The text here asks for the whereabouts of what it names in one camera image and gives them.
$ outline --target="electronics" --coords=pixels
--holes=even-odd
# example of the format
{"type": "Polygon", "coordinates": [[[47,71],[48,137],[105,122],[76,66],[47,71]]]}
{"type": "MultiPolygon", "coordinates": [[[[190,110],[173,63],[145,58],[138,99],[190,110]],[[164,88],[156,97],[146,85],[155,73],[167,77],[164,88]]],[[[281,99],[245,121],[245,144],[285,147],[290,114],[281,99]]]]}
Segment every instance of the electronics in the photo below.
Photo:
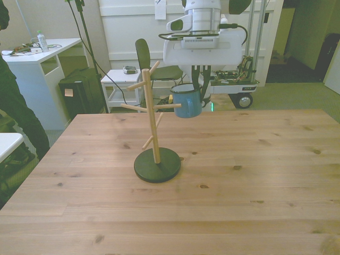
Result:
{"type": "Polygon", "coordinates": [[[101,113],[105,102],[93,68],[75,70],[59,82],[70,118],[77,114],[101,113]]]}
{"type": "Polygon", "coordinates": [[[39,47],[31,47],[31,52],[33,53],[42,53],[43,50],[39,47]]]}
{"type": "Polygon", "coordinates": [[[135,74],[137,73],[136,67],[134,66],[125,66],[123,67],[123,71],[125,74],[135,74]]]}

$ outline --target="wooden peg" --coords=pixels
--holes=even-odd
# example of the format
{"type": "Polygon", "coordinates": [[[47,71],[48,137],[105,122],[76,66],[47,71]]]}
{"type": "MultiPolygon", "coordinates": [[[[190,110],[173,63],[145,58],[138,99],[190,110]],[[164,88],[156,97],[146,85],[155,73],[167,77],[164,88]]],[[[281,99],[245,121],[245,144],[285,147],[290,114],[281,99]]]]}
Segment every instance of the wooden peg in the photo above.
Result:
{"type": "Polygon", "coordinates": [[[131,110],[136,110],[136,111],[141,111],[147,113],[148,110],[143,108],[143,107],[138,107],[138,106],[133,106],[133,105],[127,105],[127,104],[121,104],[122,107],[131,109],[131,110]]]}
{"type": "Polygon", "coordinates": [[[146,84],[147,84],[146,81],[142,81],[142,82],[136,83],[136,84],[134,84],[134,85],[128,86],[128,87],[126,88],[126,90],[127,90],[127,91],[132,91],[132,90],[134,90],[134,89],[136,89],[136,88],[143,87],[143,86],[146,85],[146,84]]]}
{"type": "Polygon", "coordinates": [[[180,108],[182,104],[170,104],[170,105],[155,105],[154,109],[169,109],[169,108],[180,108]]]}
{"type": "Polygon", "coordinates": [[[160,124],[160,121],[161,121],[162,118],[163,118],[163,114],[164,114],[164,113],[161,113],[160,116],[158,117],[158,120],[157,120],[157,122],[156,122],[156,127],[157,127],[157,128],[158,128],[158,125],[160,124]]]}
{"type": "Polygon", "coordinates": [[[149,146],[149,144],[152,142],[153,139],[154,139],[154,136],[153,135],[150,136],[148,141],[143,145],[142,150],[145,150],[149,146]]]}
{"type": "Polygon", "coordinates": [[[150,69],[150,75],[152,75],[152,73],[155,71],[155,69],[158,67],[159,65],[159,61],[157,61],[154,66],[150,69]]]}

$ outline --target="doorway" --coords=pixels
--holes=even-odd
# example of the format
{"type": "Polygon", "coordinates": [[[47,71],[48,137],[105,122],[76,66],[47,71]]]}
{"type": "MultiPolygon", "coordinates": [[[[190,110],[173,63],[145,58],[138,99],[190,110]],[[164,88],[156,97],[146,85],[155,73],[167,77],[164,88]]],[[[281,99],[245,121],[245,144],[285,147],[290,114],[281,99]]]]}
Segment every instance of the doorway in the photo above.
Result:
{"type": "Polygon", "coordinates": [[[323,81],[317,62],[325,38],[338,29],[339,2],[284,0],[266,83],[323,81]]]}

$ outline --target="blue mug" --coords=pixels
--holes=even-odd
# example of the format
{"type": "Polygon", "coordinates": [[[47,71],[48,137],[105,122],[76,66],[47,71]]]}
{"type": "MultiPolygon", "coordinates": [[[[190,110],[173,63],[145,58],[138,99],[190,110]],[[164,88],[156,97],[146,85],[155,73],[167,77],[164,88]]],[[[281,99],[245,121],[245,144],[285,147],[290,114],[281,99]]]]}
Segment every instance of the blue mug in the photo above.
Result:
{"type": "Polygon", "coordinates": [[[180,118],[193,118],[201,114],[201,88],[195,89],[192,83],[185,83],[173,86],[171,92],[174,104],[182,104],[182,107],[175,108],[175,114],[180,118]]]}

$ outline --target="paper sign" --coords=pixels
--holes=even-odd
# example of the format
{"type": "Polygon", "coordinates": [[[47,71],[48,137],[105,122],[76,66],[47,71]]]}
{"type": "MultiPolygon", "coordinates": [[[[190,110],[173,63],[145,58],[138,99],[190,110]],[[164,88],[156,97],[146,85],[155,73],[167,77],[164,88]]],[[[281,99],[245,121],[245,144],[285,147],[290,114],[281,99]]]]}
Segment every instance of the paper sign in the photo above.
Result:
{"type": "Polygon", "coordinates": [[[166,19],[166,0],[155,0],[155,19],[166,19]]]}
{"type": "Polygon", "coordinates": [[[65,97],[73,97],[73,89],[65,89],[65,97]]]}

